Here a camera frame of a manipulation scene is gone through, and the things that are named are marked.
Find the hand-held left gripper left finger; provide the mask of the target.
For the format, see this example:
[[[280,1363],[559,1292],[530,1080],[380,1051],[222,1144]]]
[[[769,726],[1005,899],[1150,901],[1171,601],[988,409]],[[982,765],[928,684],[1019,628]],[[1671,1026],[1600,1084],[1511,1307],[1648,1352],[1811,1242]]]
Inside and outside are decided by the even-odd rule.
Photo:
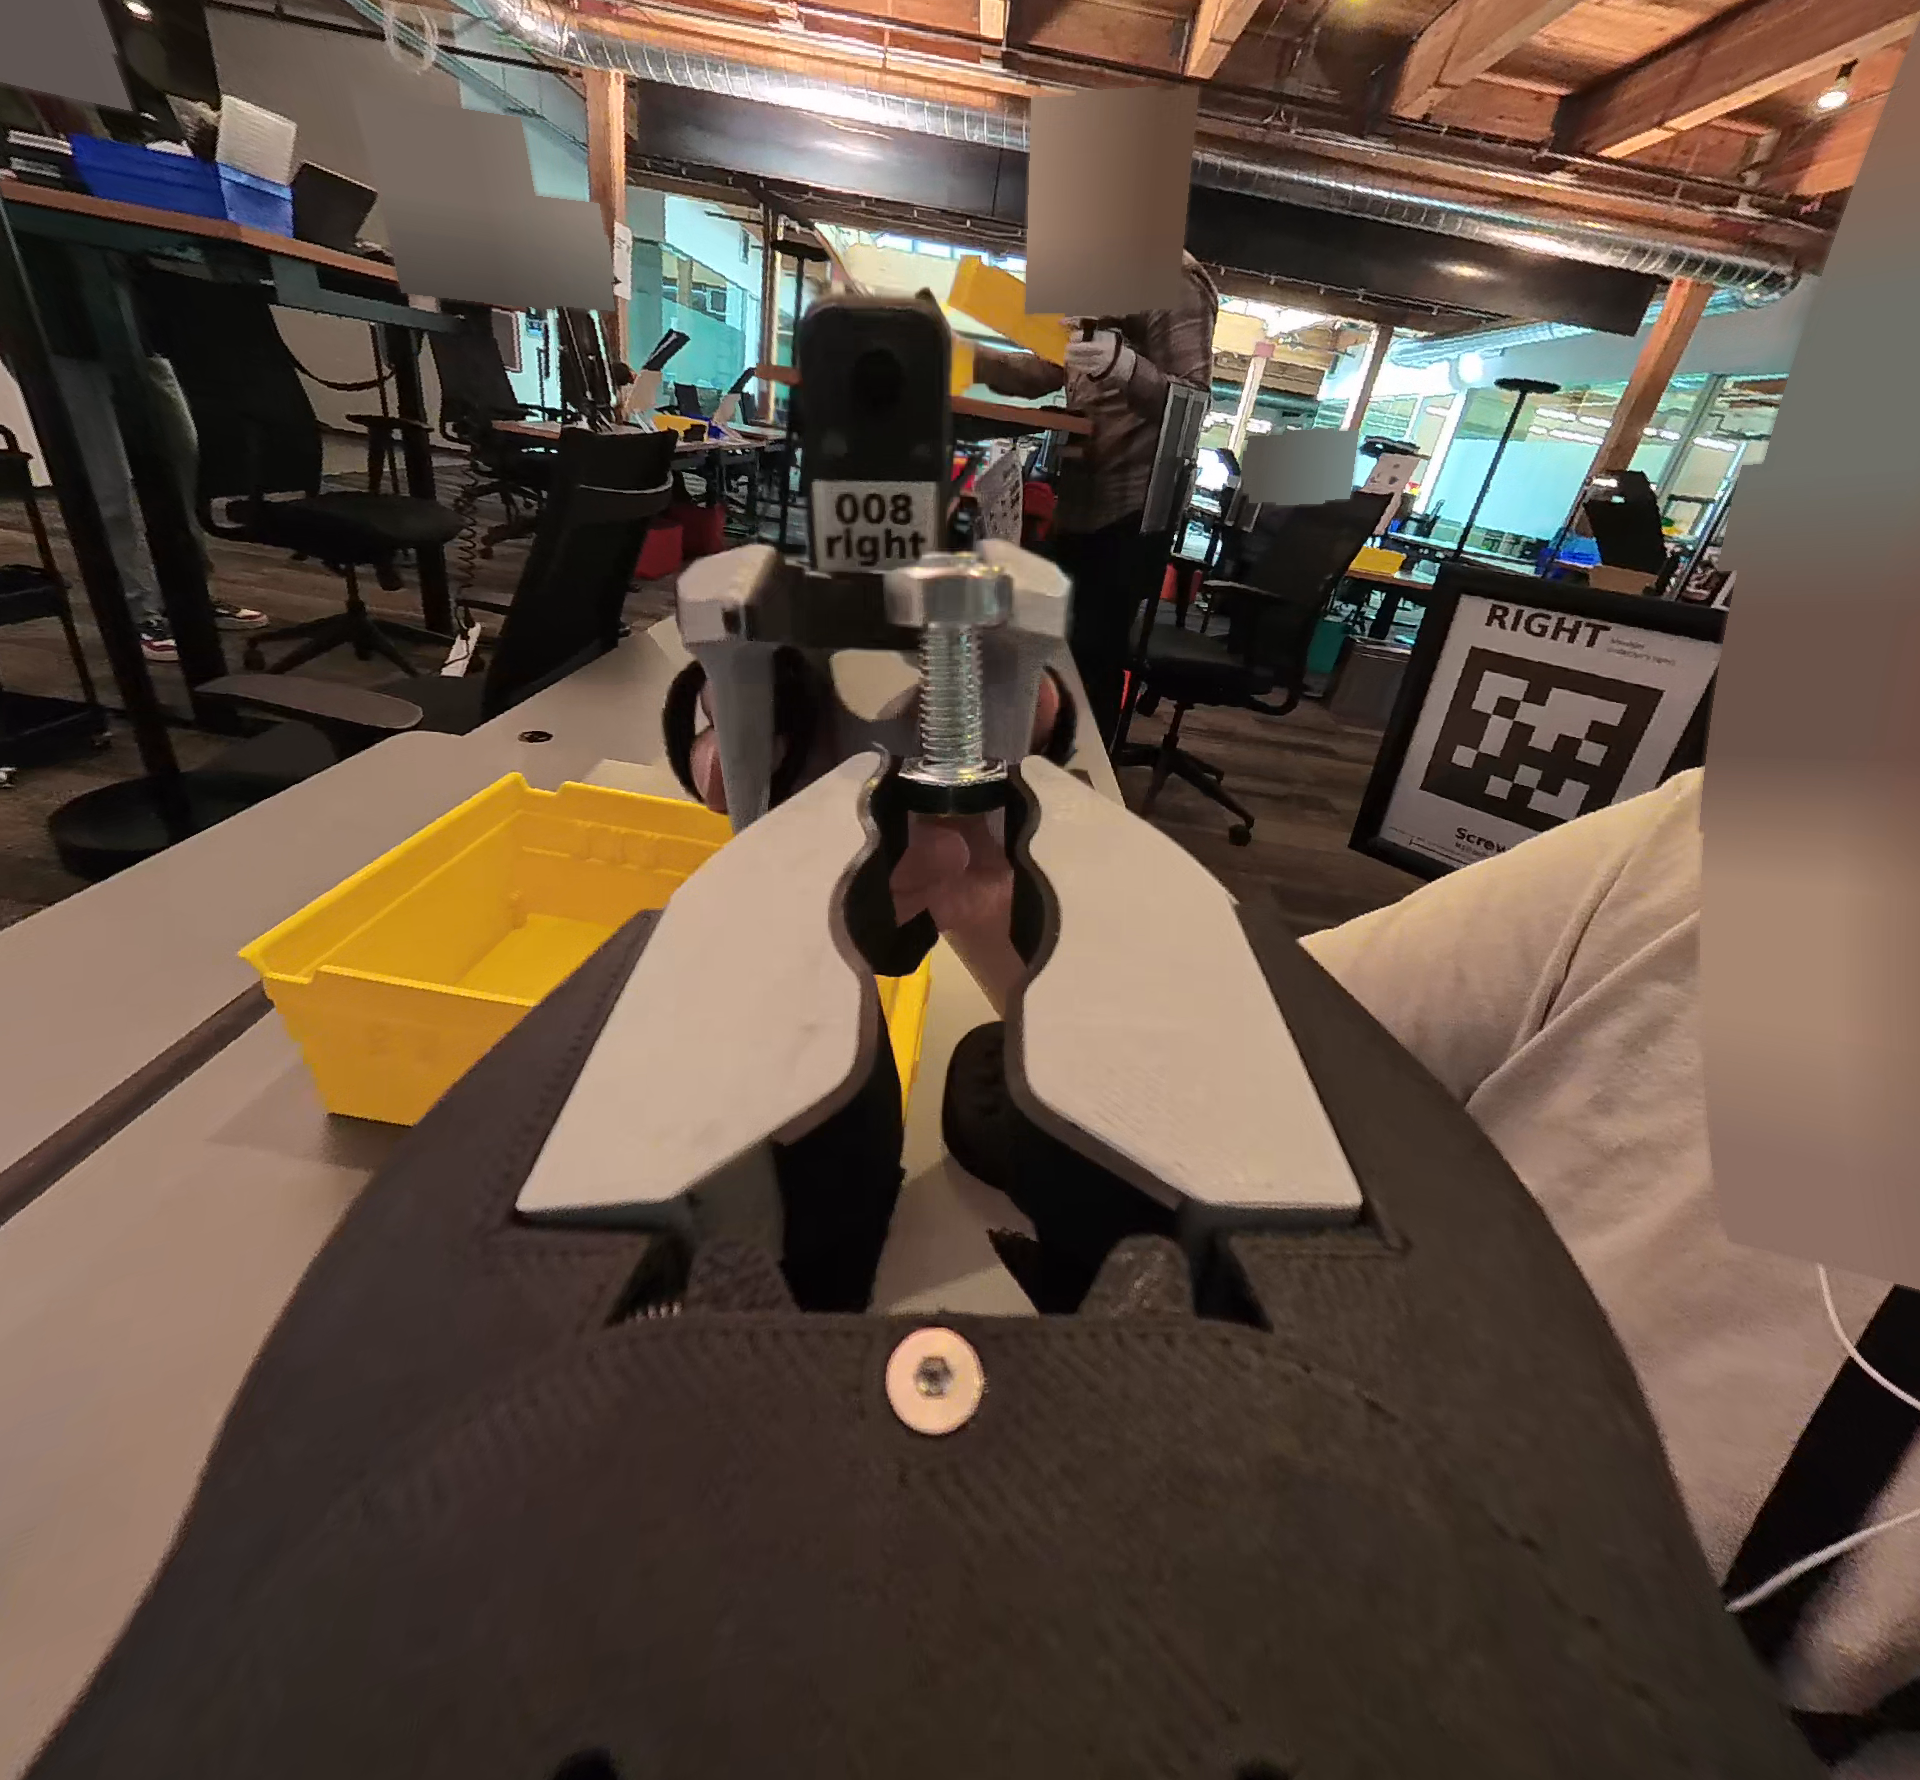
[[[903,1186],[892,953],[857,751],[747,824],[651,923],[532,1169],[520,1223],[767,1254],[809,1313],[865,1313]]]

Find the black office chair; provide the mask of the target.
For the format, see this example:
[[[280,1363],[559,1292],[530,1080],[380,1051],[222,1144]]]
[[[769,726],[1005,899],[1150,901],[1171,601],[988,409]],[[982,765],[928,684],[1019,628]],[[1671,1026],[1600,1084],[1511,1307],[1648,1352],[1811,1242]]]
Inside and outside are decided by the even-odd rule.
[[[563,432],[557,484],[478,672],[432,672],[386,690],[267,674],[218,680],[215,697],[270,722],[207,771],[267,797],[388,738],[467,736],[609,653],[646,532],[672,497],[672,449],[667,432]]]
[[[451,636],[376,619],[361,582],[394,594],[405,559],[434,559],[457,538],[455,517],[428,497],[322,478],[322,432],[263,289],[178,276],[155,282],[153,311],[193,424],[203,532],[301,559],[343,590],[334,615],[245,640],[243,669],[290,674],[342,649],[407,678],[438,669]]]
[[[1280,511],[1244,578],[1209,578],[1205,603],[1223,619],[1221,634],[1159,622],[1155,605],[1146,609],[1109,751],[1117,771],[1150,774],[1140,815],[1151,815],[1167,782],[1178,780],[1230,817],[1230,844],[1252,842],[1253,815],[1227,792],[1221,769],[1186,753],[1182,721],[1194,709],[1282,719],[1298,707],[1330,595],[1392,509],[1384,495],[1357,490]]]

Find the steel hex bolt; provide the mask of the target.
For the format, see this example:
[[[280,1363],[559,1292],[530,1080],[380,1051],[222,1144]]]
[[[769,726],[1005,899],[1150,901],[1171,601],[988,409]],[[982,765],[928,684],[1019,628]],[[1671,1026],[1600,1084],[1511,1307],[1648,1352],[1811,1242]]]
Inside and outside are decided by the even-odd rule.
[[[986,747],[982,642],[976,624],[930,622],[919,632],[917,749],[896,767],[917,811],[969,815],[1003,799],[1005,765]]]

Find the silver ceiling air duct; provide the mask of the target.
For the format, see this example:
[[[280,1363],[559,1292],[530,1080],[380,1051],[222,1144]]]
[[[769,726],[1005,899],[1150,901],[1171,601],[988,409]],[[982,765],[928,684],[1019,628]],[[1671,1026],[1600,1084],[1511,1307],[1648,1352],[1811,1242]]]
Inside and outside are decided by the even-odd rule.
[[[701,51],[632,41],[578,28],[565,12],[549,16],[540,0],[449,5],[544,64],[569,72],[615,72],[657,87],[803,114],[834,128],[909,134],[998,155],[1028,151],[1028,124],[1021,116],[924,103],[738,64]],[[1698,280],[1759,299],[1781,299],[1817,274],[1811,264],[1790,259],[1707,249],[1648,230],[1556,222],[1532,209],[1448,199],[1325,162],[1269,159],[1259,151],[1196,143],[1192,184],[1198,189],[1327,211],[1369,224],[1482,239],[1648,278]]]

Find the black floor lamp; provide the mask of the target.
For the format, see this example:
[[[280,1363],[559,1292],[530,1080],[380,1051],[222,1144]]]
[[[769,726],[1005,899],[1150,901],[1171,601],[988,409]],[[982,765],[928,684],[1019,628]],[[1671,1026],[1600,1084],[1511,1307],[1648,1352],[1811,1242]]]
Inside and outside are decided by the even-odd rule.
[[[1500,463],[1507,451],[1507,445],[1511,443],[1513,434],[1519,428],[1527,401],[1534,401],[1536,397],[1556,395],[1559,391],[1557,384],[1530,376],[1502,376],[1496,380],[1496,388],[1500,393],[1509,395],[1509,409],[1504,418],[1498,443],[1480,476],[1475,499],[1457,530],[1455,542],[1452,545],[1452,559],[1461,559],[1469,551],[1477,518],[1488,495],[1492,493],[1492,488],[1500,472]]]

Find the yellow plastic bin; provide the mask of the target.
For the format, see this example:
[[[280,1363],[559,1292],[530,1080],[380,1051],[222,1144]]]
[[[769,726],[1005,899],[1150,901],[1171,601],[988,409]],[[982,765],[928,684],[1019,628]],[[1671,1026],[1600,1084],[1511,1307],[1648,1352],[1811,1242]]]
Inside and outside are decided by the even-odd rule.
[[[978,257],[957,261],[944,305],[949,316],[1051,366],[1063,365],[1073,341],[1065,318],[1028,311],[1019,276]]]
[[[415,1125],[728,840],[703,807],[511,774],[242,951],[330,1115]]]

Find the white box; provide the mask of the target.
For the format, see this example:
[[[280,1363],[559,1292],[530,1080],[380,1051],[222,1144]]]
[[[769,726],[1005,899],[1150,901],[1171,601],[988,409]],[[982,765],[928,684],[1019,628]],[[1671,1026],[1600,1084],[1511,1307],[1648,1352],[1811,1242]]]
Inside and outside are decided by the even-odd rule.
[[[220,168],[288,187],[299,168],[297,124],[270,109],[222,93],[213,159]]]

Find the dark blue storage bin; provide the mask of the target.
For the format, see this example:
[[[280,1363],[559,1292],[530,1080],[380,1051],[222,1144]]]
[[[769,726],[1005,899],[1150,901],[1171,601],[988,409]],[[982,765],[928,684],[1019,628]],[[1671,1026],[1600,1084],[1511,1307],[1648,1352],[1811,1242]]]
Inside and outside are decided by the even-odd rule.
[[[209,222],[226,218],[217,166],[190,155],[86,136],[68,137],[68,155],[93,199]]]

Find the printed marker sheet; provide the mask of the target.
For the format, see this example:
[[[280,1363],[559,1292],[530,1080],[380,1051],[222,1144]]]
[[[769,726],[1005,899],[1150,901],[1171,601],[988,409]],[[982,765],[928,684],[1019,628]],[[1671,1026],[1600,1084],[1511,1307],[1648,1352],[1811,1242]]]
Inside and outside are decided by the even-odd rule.
[[[976,551],[984,545],[1025,545],[1025,463],[1011,443],[992,443],[963,484],[955,503],[955,545]]]

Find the person's right hand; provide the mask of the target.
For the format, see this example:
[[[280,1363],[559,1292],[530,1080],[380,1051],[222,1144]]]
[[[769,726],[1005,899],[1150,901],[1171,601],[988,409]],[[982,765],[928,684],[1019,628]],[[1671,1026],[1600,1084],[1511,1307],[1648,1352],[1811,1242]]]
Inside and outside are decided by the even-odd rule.
[[[1013,867],[1003,822],[1000,811],[909,815],[888,882],[896,924],[905,928],[924,915],[998,1017],[1025,975],[1011,936]]]

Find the wood-top standing desk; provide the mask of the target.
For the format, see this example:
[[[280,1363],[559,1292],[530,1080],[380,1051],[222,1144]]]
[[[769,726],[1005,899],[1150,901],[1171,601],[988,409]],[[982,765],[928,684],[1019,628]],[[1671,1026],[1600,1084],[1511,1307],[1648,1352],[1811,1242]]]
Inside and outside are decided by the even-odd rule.
[[[394,545],[386,555],[388,570],[413,565],[422,628],[380,622],[370,632],[372,649],[388,651],[388,638],[403,638],[420,649],[451,642],[457,626],[445,578],[447,540],[432,542],[424,534],[430,524],[449,520],[449,513],[436,495],[436,430],[424,418],[419,378],[420,339],[453,336],[461,328],[445,305],[434,311],[407,305],[388,266],[238,224],[99,201],[11,176],[3,176],[3,201],[32,239],[80,251],[72,266],[82,282],[101,361],[122,405],[122,441],[141,536],[165,601],[176,661],[191,690],[228,672],[199,532],[211,542],[251,545],[255,540],[247,530],[259,509],[272,515],[274,528],[284,528],[282,515],[293,513],[293,520],[324,520],[326,532],[342,530],[351,515],[359,530],[376,530]],[[251,374],[263,372],[267,349],[238,343],[242,297],[263,311],[290,309],[370,328],[392,382],[394,409],[349,418],[368,440],[370,472],[357,497],[343,492],[309,497],[301,480],[272,488],[267,459],[280,426],[242,411],[240,378],[226,376],[213,418],[197,428],[197,436],[203,451],[232,443],[253,453],[247,484],[234,492],[243,517],[228,524],[226,517],[209,515],[190,501],[163,441],[165,407],[145,378],[147,353],[132,299],[138,266],[205,282],[209,293],[220,297],[207,316],[207,330]],[[188,520],[201,520],[201,528],[191,528]]]

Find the black mesh pad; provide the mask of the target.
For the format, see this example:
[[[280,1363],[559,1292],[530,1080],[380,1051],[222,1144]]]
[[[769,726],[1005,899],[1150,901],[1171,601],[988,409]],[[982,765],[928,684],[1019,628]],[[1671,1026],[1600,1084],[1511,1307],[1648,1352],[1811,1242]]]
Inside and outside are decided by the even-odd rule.
[[[1001,1023],[984,1023],[955,1044],[942,1086],[940,1136],[961,1173],[1019,1207],[1046,1165],[1050,1136],[1013,1102],[1003,1036]]]

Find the framed marker sign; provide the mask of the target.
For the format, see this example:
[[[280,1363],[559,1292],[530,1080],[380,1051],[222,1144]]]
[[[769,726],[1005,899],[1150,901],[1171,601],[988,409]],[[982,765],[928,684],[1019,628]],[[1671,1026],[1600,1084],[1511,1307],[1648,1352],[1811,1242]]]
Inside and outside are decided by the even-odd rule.
[[[1450,568],[1350,848],[1421,880],[1702,765],[1727,611]]]

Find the black laptop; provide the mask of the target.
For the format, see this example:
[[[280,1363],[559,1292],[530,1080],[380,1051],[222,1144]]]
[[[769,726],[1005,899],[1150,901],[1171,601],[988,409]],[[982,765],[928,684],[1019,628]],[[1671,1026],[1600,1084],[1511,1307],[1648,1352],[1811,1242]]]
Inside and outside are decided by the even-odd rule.
[[[330,168],[299,162],[290,184],[293,239],[343,255],[359,255],[370,211],[372,187]]]

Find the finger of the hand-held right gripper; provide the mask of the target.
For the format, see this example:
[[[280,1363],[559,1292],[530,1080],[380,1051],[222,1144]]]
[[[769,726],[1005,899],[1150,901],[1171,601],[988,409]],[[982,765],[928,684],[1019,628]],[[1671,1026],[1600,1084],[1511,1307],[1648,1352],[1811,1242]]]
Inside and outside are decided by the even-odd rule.
[[[1063,765],[1075,742],[1075,674],[1065,645],[1071,584],[1019,545],[986,543],[980,557],[1007,590],[1005,617],[980,640],[984,755],[1015,765],[1040,753]]]
[[[686,665],[672,680],[672,774],[705,799],[694,759],[705,717],[732,834],[853,753],[913,749],[917,672],[878,574],[724,551],[678,576],[674,628]]]

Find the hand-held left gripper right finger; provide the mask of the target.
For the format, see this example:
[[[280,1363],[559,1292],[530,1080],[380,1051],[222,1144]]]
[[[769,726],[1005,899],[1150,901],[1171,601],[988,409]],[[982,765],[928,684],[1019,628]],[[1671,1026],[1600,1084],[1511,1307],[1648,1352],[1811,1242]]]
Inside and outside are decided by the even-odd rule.
[[[1042,757],[1009,794],[1034,934],[1005,1017],[1021,1115],[1186,1238],[1355,1223],[1355,1175],[1228,890]]]

